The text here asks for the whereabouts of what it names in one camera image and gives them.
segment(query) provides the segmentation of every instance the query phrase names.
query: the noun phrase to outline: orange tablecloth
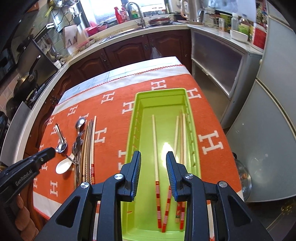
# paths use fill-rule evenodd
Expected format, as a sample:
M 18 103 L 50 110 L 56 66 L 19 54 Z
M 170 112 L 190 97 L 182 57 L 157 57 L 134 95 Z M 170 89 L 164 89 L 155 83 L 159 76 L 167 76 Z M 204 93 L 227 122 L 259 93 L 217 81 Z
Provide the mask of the orange tablecloth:
M 130 65 L 125 68 L 125 74 L 112 76 L 112 73 L 120 72 L 117 69 L 67 91 L 66 97 L 61 99 L 47 123 L 40 150 L 57 146 L 58 135 L 54 125 L 58 123 L 68 141 L 66 152 L 70 155 L 77 136 L 74 128 L 76 121 L 81 116 L 90 120 L 97 115 L 95 180 L 96 183 L 103 182 L 118 173 L 124 164 L 135 94 L 154 89 L 185 88 L 197 132 L 202 180 L 211 183 L 224 180 L 242 196 L 230 147 L 205 96 L 187 69 L 175 57 L 162 60 L 161 67 L 146 67 L 139 72 L 135 70 L 139 63 L 135 64 L 135 69 Z M 55 172 L 56 165 L 64 158 L 61 154 L 56 154 L 54 159 L 42 167 L 40 175 L 34 180 L 34 207 L 45 218 L 50 218 L 73 192 L 73 170 L 62 175 Z

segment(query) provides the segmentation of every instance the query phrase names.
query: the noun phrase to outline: faucet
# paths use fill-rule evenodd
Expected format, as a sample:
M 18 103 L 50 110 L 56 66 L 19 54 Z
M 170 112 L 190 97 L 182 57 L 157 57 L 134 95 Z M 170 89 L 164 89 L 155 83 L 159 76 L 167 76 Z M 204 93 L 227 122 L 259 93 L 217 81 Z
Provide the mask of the faucet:
M 135 4 L 135 5 L 137 6 L 138 10 L 139 10 L 139 14 L 140 14 L 141 22 L 138 23 L 138 22 L 136 21 L 136 23 L 138 24 L 138 26 L 145 27 L 146 24 L 145 24 L 145 21 L 144 21 L 144 19 L 143 19 L 143 14 L 142 14 L 141 9 L 140 9 L 140 7 L 139 7 L 139 5 L 138 5 L 137 3 L 135 3 L 135 2 L 128 2 L 128 3 L 126 4 L 126 9 L 128 10 L 128 6 L 131 5 L 131 4 Z

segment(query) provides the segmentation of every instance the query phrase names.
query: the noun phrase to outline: transparent plastic bag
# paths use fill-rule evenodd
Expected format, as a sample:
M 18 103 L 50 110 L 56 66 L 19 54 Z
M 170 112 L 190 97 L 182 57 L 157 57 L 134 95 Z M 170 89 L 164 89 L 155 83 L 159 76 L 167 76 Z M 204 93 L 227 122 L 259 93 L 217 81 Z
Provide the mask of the transparent plastic bag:
M 161 57 L 162 57 L 161 53 L 155 47 L 152 47 L 150 59 L 161 58 Z

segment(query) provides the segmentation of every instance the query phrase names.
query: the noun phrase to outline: green tray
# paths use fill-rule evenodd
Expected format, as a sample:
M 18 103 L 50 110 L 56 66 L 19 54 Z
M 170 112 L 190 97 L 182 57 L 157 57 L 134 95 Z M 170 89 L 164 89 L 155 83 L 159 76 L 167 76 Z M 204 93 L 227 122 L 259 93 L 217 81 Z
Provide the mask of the green tray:
M 152 115 L 155 115 L 161 215 L 163 222 L 169 187 L 165 157 L 168 151 L 173 151 L 176 117 L 180 114 L 180 111 L 186 114 L 188 150 L 186 168 L 188 172 L 201 177 L 194 120 L 186 90 L 183 88 L 166 89 L 136 94 L 128 134 L 125 163 L 131 161 L 135 150 L 139 150 L 141 152 L 142 164 L 135 201 L 132 203 L 122 202 L 121 204 L 122 234 L 125 240 L 184 240 L 185 229 L 180 230 L 180 223 L 175 223 L 177 203 L 173 197 L 171 199 L 166 232 L 162 233 L 161 229 L 157 228 L 152 133 Z M 177 156 L 176 159 L 180 155 L 179 143 L 177 155 L 175 155 Z

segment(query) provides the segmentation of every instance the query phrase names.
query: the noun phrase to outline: human hand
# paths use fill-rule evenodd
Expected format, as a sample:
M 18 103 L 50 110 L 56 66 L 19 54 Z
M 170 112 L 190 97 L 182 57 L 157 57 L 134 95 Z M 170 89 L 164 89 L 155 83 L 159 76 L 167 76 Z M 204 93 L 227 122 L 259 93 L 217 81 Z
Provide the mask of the human hand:
M 15 219 L 15 226 L 21 231 L 20 236 L 24 241 L 33 241 L 39 231 L 30 218 L 30 213 L 24 206 L 24 201 L 20 195 L 17 195 L 16 202 L 19 207 L 19 211 Z

